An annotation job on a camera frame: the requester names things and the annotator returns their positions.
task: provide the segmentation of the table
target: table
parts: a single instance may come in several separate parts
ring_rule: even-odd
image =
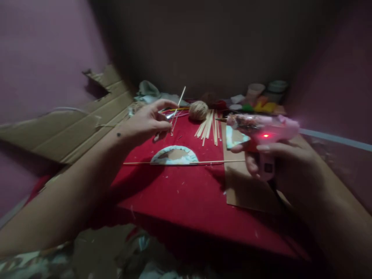
[[[149,162],[159,150],[170,145],[190,148],[199,161],[223,160],[222,141],[215,146],[211,134],[202,147],[202,141],[194,137],[197,129],[197,123],[180,117],[173,136],[168,135],[157,144],[147,141],[135,148],[126,162]],[[116,206],[111,211],[98,209],[104,216],[101,214],[90,224],[100,227],[110,220],[138,224],[141,218],[136,218],[136,214],[140,214],[291,258],[310,260],[310,255],[317,253],[303,226],[289,222],[286,216],[228,205],[224,191],[223,164],[124,165],[102,205]]]

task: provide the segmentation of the hot glue gun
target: hot glue gun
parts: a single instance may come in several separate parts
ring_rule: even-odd
[[[267,145],[279,140],[290,140],[298,134],[300,125],[297,121],[279,115],[277,117],[230,114],[227,118],[216,118],[226,122],[234,130],[253,138],[258,145]],[[258,167],[260,179],[268,181],[274,177],[275,161],[272,156],[260,153],[260,165]]]

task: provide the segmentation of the twine ball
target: twine ball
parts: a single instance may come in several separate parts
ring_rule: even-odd
[[[189,110],[189,118],[191,120],[204,120],[208,114],[208,105],[203,101],[196,101],[191,104]]]

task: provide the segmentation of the cardboard piece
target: cardboard piece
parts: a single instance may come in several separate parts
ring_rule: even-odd
[[[130,85],[124,82],[113,65],[101,74],[84,73],[108,94],[80,108],[52,111],[38,118],[0,126],[0,140],[60,163],[73,164],[112,127],[128,118],[126,108],[133,102]]]
[[[234,154],[226,148],[226,123],[221,123],[224,160],[242,160],[244,152]],[[245,162],[225,163],[226,202],[230,205],[263,211],[282,212],[279,202],[266,182],[253,179]]]

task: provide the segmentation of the plastic cup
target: plastic cup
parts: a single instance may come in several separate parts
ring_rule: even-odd
[[[248,85],[246,100],[248,102],[256,101],[257,97],[265,90],[265,88],[266,87],[260,83],[252,83]]]

